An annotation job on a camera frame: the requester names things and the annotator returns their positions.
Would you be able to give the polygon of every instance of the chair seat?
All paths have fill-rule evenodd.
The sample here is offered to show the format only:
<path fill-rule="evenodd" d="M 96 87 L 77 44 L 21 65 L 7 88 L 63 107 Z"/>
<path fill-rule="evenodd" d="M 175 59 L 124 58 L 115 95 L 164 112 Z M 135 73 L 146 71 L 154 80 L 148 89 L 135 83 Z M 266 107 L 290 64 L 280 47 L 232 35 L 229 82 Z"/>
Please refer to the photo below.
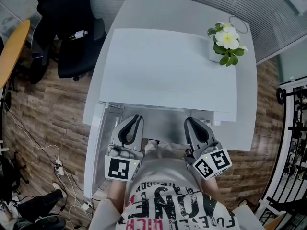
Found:
<path fill-rule="evenodd" d="M 94 40 L 94 33 L 91 30 L 85 37 L 63 40 L 59 51 L 59 77 L 77 77 L 93 70 L 105 38 L 106 35 Z"/>

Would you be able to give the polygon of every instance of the wooden table top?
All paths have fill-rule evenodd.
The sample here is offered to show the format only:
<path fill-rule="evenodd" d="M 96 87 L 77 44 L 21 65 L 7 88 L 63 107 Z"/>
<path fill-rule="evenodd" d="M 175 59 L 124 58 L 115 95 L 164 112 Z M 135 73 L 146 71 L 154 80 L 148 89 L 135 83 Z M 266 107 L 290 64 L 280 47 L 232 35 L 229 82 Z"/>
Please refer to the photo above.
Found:
<path fill-rule="evenodd" d="M 3 88 L 14 69 L 27 39 L 30 25 L 30 20 L 22 22 L 4 46 L 0 56 L 0 89 Z"/>

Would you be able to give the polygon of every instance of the green leaf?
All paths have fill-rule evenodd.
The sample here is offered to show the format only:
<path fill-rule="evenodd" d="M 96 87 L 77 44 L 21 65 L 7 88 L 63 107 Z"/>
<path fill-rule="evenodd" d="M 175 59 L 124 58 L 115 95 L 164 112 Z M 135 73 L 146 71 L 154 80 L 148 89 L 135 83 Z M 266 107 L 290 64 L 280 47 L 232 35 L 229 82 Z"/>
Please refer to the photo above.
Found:
<path fill-rule="evenodd" d="M 216 29 L 216 30 L 219 29 L 220 26 L 221 26 L 221 23 L 216 23 L 216 24 L 215 24 L 215 29 Z"/>
<path fill-rule="evenodd" d="M 244 49 L 242 49 L 242 48 L 237 48 L 237 49 L 235 49 L 235 50 L 233 51 L 233 53 L 234 53 L 235 55 L 237 55 L 237 56 L 242 56 L 242 55 L 244 55 Z"/>
<path fill-rule="evenodd" d="M 220 65 L 225 65 L 228 62 L 228 54 L 225 54 L 223 58 L 220 60 Z"/>
<path fill-rule="evenodd" d="M 235 56 L 235 55 L 232 55 L 232 56 L 234 57 L 234 61 L 232 62 L 232 64 L 235 66 L 236 64 L 238 64 L 239 60 L 238 60 L 237 56 Z"/>
<path fill-rule="evenodd" d="M 231 55 L 229 61 L 226 63 L 226 66 L 227 66 L 227 67 L 229 67 L 229 66 L 234 62 L 234 56 L 235 56 L 235 55 L 233 55 L 233 54 Z"/>
<path fill-rule="evenodd" d="M 224 54 L 226 51 L 227 51 L 227 49 L 225 49 L 224 47 L 221 47 L 221 46 L 218 46 L 218 45 L 213 45 L 213 50 L 216 52 L 216 53 L 218 53 L 218 54 Z"/>
<path fill-rule="evenodd" d="M 208 29 L 208 36 L 210 36 L 210 35 L 213 35 L 213 34 L 216 34 L 216 30 L 214 29 L 214 28 L 210 28 L 210 29 Z"/>

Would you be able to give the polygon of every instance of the potted plant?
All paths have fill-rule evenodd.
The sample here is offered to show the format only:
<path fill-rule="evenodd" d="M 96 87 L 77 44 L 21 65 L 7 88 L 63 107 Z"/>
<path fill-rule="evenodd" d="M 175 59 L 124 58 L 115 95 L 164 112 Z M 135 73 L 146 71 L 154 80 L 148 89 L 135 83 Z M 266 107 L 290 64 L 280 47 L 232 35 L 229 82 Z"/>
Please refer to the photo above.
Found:
<path fill-rule="evenodd" d="M 218 22 L 214 28 L 208 29 L 208 36 L 213 36 L 212 49 L 209 48 L 209 60 L 220 62 L 220 65 L 236 65 L 238 56 L 244 55 L 245 46 L 240 45 L 240 36 L 230 23 Z"/>

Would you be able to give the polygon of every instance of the black pants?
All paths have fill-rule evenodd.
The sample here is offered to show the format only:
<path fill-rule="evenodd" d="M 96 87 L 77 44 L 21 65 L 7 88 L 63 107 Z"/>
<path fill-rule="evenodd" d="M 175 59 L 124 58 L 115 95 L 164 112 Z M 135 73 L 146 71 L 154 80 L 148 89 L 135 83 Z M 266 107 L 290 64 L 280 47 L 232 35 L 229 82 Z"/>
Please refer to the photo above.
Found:
<path fill-rule="evenodd" d="M 44 217 L 53 209 L 56 203 L 63 198 L 62 191 L 57 189 L 45 196 L 35 197 L 17 207 L 22 218 L 35 222 L 36 218 Z"/>

